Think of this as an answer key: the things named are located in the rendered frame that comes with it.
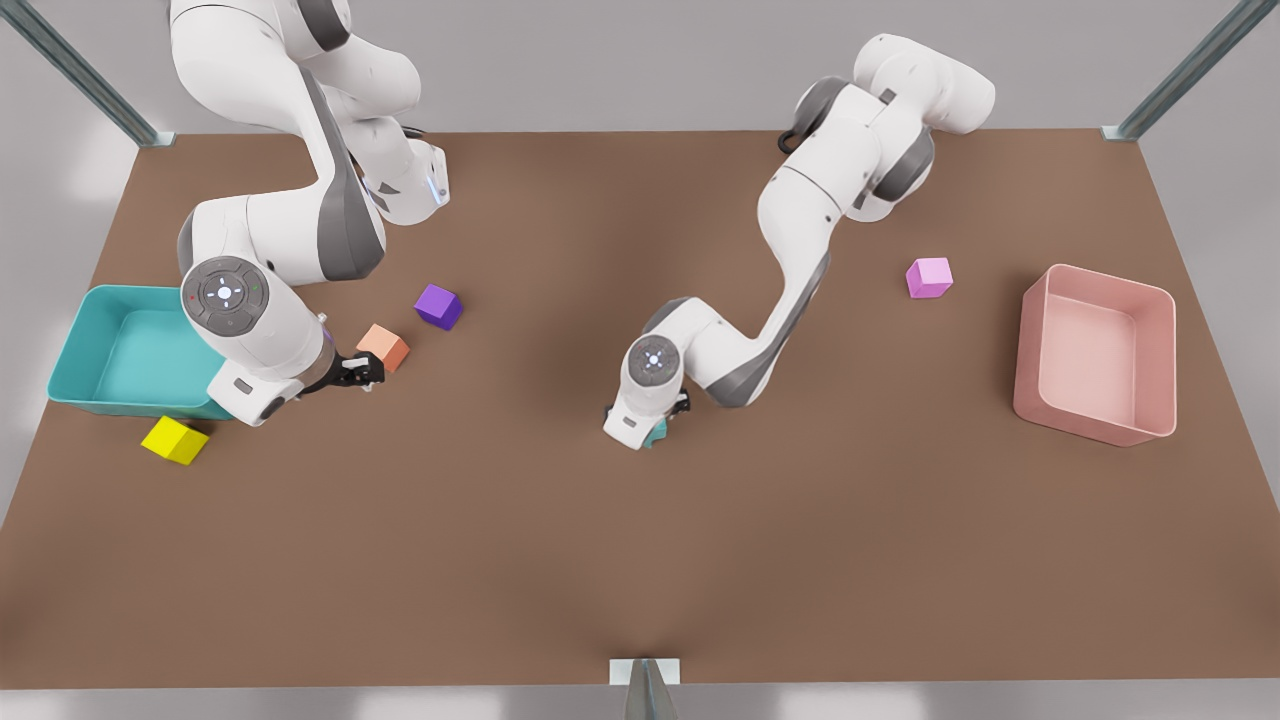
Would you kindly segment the orange cube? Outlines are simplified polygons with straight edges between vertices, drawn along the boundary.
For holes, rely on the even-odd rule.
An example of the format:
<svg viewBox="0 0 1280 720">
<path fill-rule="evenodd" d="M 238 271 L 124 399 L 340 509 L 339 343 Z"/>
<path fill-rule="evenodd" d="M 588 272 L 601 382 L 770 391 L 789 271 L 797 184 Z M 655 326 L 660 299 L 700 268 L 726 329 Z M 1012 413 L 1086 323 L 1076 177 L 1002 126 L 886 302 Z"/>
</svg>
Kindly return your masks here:
<svg viewBox="0 0 1280 720">
<path fill-rule="evenodd" d="M 360 352 L 374 354 L 388 373 L 396 372 L 410 355 L 410 346 L 404 340 L 379 324 L 370 327 L 356 348 Z"/>
</svg>

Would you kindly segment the pink plastic bin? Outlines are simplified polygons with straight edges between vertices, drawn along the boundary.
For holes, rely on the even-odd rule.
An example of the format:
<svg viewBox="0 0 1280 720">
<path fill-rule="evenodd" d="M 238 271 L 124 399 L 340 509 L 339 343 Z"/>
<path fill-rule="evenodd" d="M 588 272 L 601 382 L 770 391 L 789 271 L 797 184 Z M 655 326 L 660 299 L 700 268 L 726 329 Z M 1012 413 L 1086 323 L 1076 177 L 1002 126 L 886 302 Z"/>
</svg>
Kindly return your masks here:
<svg viewBox="0 0 1280 720">
<path fill-rule="evenodd" d="M 1178 427 L 1178 314 L 1160 287 L 1055 264 L 1023 295 L 1012 409 L 1117 447 Z"/>
</svg>

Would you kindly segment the purple cube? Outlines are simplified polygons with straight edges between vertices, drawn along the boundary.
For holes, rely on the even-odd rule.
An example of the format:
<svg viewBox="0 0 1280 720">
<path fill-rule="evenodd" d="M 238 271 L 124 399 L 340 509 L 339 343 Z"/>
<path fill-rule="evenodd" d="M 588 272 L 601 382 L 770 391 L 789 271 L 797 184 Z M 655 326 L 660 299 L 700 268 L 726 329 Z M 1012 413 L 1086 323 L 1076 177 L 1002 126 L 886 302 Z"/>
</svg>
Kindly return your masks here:
<svg viewBox="0 0 1280 720">
<path fill-rule="evenodd" d="M 463 304 L 457 293 L 438 284 L 428 284 L 415 301 L 413 310 L 428 324 L 451 331 L 463 311 Z"/>
</svg>

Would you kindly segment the pink cube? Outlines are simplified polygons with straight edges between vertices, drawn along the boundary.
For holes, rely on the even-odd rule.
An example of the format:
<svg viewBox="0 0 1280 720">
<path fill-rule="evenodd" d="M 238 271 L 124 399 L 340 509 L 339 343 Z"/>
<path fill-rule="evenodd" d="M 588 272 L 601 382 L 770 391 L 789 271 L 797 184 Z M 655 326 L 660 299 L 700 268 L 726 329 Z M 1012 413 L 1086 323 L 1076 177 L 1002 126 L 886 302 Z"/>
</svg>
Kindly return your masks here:
<svg viewBox="0 0 1280 720">
<path fill-rule="evenodd" d="M 918 258 L 905 274 L 911 299 L 938 299 L 954 284 L 947 258 Z"/>
</svg>

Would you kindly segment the yellow cube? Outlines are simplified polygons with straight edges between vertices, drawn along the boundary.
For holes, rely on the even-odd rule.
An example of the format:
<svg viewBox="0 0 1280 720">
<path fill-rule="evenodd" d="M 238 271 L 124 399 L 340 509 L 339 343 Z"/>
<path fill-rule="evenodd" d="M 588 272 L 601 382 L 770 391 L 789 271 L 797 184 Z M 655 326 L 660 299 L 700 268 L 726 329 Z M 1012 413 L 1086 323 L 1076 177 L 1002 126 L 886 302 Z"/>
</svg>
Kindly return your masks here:
<svg viewBox="0 0 1280 720">
<path fill-rule="evenodd" d="M 140 445 L 168 461 L 188 466 L 207 442 L 209 436 L 201 430 L 160 416 Z"/>
</svg>

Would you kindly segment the teal plastic bin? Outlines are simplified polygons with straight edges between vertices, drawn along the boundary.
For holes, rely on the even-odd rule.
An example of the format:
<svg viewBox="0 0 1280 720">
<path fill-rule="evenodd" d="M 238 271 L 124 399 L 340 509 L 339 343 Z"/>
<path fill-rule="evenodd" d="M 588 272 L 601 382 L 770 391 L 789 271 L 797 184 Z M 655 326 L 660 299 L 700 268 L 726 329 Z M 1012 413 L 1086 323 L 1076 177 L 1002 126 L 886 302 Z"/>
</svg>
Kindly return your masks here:
<svg viewBox="0 0 1280 720">
<path fill-rule="evenodd" d="M 100 284 L 81 301 L 46 393 L 101 415 L 230 420 L 207 392 L 221 365 L 177 287 Z"/>
</svg>

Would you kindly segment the silver frame post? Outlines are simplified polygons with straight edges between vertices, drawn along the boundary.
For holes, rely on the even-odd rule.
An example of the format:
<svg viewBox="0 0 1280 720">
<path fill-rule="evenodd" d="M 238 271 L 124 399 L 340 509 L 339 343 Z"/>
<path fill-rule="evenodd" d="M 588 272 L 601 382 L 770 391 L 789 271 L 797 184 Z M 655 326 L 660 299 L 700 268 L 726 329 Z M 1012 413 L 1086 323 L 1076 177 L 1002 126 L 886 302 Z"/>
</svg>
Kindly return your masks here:
<svg viewBox="0 0 1280 720">
<path fill-rule="evenodd" d="M 155 129 L 28 0 L 0 0 L 0 17 L 138 147 L 175 142 L 174 132 Z"/>
<path fill-rule="evenodd" d="M 1238 0 L 1235 6 L 1115 126 L 1102 126 L 1108 142 L 1134 143 L 1198 85 L 1244 37 L 1280 6 L 1280 0 Z"/>
<path fill-rule="evenodd" d="M 678 720 L 668 684 L 680 684 L 678 659 L 612 659 L 609 684 L 626 685 L 623 720 Z"/>
</svg>

